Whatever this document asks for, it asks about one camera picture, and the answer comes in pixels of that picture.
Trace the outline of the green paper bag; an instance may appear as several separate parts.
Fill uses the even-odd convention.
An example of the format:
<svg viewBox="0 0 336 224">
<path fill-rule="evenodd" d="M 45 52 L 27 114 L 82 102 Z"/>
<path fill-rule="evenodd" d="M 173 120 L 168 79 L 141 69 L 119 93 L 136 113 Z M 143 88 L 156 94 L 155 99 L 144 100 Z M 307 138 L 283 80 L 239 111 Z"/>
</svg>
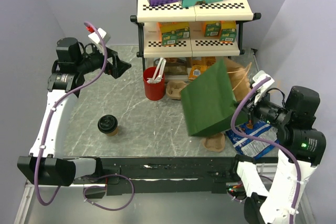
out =
<svg viewBox="0 0 336 224">
<path fill-rule="evenodd" d="M 189 136 L 208 137 L 230 129 L 239 102 L 250 91 L 250 67 L 221 59 L 181 91 Z"/>
</svg>

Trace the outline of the brown cardboard cup carrier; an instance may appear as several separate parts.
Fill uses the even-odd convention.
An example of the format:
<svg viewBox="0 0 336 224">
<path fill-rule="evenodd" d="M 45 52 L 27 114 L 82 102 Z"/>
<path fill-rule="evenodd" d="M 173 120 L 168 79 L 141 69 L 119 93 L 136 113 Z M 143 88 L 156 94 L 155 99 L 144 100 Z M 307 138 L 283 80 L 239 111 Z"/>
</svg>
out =
<svg viewBox="0 0 336 224">
<path fill-rule="evenodd" d="M 201 140 L 203 147 L 211 152 L 222 152 L 225 148 L 225 135 L 217 133 Z"/>
</svg>

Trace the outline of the black plastic cup lid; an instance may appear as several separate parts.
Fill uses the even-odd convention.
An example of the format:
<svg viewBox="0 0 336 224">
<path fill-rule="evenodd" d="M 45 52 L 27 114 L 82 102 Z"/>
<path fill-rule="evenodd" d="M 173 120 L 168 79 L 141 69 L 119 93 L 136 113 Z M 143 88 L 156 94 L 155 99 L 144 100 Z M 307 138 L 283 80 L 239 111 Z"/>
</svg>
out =
<svg viewBox="0 0 336 224">
<path fill-rule="evenodd" d="M 100 132 L 106 134 L 113 127 L 118 126 L 118 120 L 115 116 L 107 114 L 102 116 L 98 121 L 98 129 Z"/>
</svg>

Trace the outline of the brown paper coffee cup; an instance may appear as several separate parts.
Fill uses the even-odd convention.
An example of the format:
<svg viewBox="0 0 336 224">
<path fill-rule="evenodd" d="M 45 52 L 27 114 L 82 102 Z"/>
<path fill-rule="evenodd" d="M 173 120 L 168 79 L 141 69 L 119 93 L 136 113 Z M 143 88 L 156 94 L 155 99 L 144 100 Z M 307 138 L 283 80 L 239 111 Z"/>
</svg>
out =
<svg viewBox="0 0 336 224">
<path fill-rule="evenodd" d="M 118 131 L 119 131 L 119 129 L 118 129 L 117 126 L 113 127 L 112 129 L 109 130 L 108 133 L 106 133 L 106 136 L 115 136 L 115 135 L 117 135 Z"/>
</svg>

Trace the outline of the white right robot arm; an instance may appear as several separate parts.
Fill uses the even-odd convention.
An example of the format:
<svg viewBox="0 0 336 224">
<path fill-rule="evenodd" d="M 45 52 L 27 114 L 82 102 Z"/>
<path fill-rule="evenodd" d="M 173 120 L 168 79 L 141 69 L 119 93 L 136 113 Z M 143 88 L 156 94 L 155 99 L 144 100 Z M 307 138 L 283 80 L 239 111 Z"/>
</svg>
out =
<svg viewBox="0 0 336 224">
<path fill-rule="evenodd" d="M 270 189 L 266 189 L 258 173 L 256 161 L 236 155 L 229 175 L 242 181 L 246 192 L 244 217 L 248 223 L 294 223 L 298 205 L 311 175 L 321 163 L 326 148 L 325 135 L 312 126 L 320 104 L 314 90 L 293 86 L 282 106 L 264 95 L 258 102 L 262 84 L 256 84 L 238 105 L 231 129 L 239 136 L 268 143 L 278 149 L 278 162 Z M 247 135 L 235 128 L 241 110 L 268 122 L 277 129 L 278 143 Z"/>
</svg>

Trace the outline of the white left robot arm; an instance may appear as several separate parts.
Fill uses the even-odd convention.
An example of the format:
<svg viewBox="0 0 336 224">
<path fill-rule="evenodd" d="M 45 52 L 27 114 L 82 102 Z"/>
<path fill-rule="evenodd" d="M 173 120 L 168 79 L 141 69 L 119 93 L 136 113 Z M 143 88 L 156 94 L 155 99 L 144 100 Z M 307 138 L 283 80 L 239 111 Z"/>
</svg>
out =
<svg viewBox="0 0 336 224">
<path fill-rule="evenodd" d="M 91 53 L 76 38 L 57 42 L 58 59 L 54 62 L 47 85 L 47 105 L 38 136 L 28 156 L 18 159 L 17 167 L 32 184 L 70 186 L 75 179 L 86 177 L 92 183 L 103 179 L 102 161 L 98 157 L 64 159 L 62 146 L 71 112 L 78 101 L 84 76 L 97 69 L 121 77 L 131 64 L 122 61 L 110 48 L 107 54 L 91 43 Z"/>
</svg>

